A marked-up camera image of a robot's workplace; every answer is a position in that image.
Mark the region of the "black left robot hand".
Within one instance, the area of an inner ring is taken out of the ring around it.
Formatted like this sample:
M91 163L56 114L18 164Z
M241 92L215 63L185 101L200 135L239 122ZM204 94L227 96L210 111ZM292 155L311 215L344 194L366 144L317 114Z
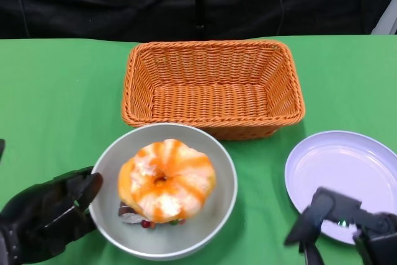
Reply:
M103 177L90 167L35 184L1 210L1 264L34 264L94 231L88 211Z

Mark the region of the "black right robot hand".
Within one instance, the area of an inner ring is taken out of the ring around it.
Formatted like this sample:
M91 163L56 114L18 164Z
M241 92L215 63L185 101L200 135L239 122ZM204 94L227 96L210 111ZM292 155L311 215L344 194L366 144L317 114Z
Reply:
M342 227L355 225L355 248L364 264L396 264L396 215L371 213L361 208L361 201L325 187L317 188L311 204L298 216L284 245L298 245L306 264L323 264L316 246L324 221Z

